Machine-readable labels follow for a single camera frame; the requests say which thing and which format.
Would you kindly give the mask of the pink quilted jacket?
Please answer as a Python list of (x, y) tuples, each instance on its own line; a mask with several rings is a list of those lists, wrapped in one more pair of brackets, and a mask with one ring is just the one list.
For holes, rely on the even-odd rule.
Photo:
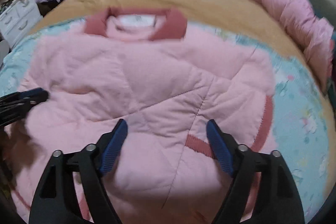
[(117, 121), (128, 135), (104, 185), (123, 223), (210, 223), (231, 183), (206, 124), (254, 151), (272, 137), (274, 75), (268, 53), (236, 45), (175, 9), (109, 9), (56, 36), (42, 36), (18, 87), (49, 99), (11, 127), (11, 190), (28, 220), (53, 153), (81, 150)]

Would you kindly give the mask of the white drawer dresser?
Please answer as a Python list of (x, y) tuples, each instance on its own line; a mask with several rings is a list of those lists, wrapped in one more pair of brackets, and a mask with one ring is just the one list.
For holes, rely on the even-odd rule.
[(1, 10), (1, 35), (12, 50), (42, 19), (35, 0), (12, 0)]

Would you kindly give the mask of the pink floral comforter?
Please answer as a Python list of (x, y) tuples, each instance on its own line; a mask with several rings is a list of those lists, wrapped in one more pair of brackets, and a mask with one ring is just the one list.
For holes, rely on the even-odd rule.
[(335, 29), (319, 17), (309, 0), (253, 0), (279, 22), (284, 31), (303, 51), (306, 62), (327, 92), (332, 77)]

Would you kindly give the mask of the grey padded headboard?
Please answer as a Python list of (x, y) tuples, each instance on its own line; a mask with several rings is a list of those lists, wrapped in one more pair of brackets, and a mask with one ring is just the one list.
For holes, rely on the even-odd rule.
[(309, 0), (316, 15), (326, 18), (335, 27), (335, 2), (331, 0)]

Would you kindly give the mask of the tan bed sheet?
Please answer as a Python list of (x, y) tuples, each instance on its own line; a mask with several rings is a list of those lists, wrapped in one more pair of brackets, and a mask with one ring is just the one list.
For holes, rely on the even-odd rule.
[(36, 30), (76, 16), (83, 16), (86, 21), (109, 9), (133, 10), (130, 20), (136, 24), (142, 22), (138, 13), (141, 9), (175, 9), (187, 22), (196, 19), (231, 31), (254, 31), (258, 38), (275, 46), (281, 43), (286, 48), (294, 46), (280, 26), (250, 0), (65, 0), (38, 23)]

